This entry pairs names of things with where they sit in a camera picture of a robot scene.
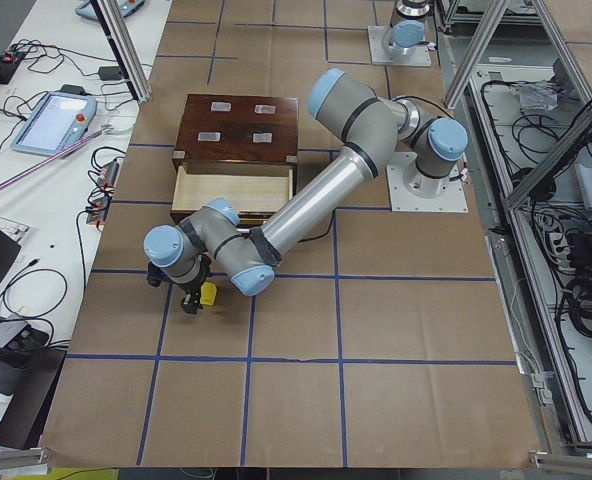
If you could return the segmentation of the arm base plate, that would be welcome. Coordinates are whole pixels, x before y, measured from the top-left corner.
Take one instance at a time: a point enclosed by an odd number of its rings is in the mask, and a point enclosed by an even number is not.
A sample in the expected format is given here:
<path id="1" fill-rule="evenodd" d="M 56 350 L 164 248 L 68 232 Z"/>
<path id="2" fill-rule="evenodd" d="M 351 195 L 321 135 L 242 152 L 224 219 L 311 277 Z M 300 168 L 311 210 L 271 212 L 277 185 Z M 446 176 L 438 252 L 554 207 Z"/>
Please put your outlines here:
<path id="1" fill-rule="evenodd" d="M 387 183 L 391 210 L 402 213 L 468 212 L 463 182 L 457 176 L 457 164 L 442 179 L 424 176 L 416 168 L 416 154 L 395 152 L 387 165 Z"/>
<path id="2" fill-rule="evenodd" d="M 426 45 L 401 47 L 394 41 L 388 26 L 369 26 L 368 40 L 373 65 L 430 67 L 431 58 Z"/>

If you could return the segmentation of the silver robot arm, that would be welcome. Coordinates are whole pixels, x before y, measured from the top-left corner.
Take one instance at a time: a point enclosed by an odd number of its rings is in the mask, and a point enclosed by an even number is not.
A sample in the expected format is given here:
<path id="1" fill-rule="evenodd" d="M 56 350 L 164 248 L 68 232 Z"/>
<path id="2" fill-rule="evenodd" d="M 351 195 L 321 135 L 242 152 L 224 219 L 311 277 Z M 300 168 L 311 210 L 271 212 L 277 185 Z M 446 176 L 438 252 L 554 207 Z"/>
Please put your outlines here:
<path id="1" fill-rule="evenodd" d="M 282 257 L 361 184 L 377 178 L 403 142 L 416 155 L 412 171 L 445 181 L 469 143 L 455 119 L 436 116 L 411 98 L 388 100 L 345 71 L 333 68 L 314 84 L 310 114 L 343 146 L 339 155 L 264 224 L 239 231 L 240 219 L 224 198 L 216 198 L 175 226 L 145 236 L 146 281 L 166 282 L 185 293 L 182 308 L 201 309 L 201 287 L 217 261 L 231 283 L 252 297 L 273 281 Z"/>
<path id="2" fill-rule="evenodd" d="M 426 0 L 397 0 L 394 2 L 389 28 L 382 45 L 392 55 L 411 53 L 424 41 L 424 19 L 430 10 Z"/>

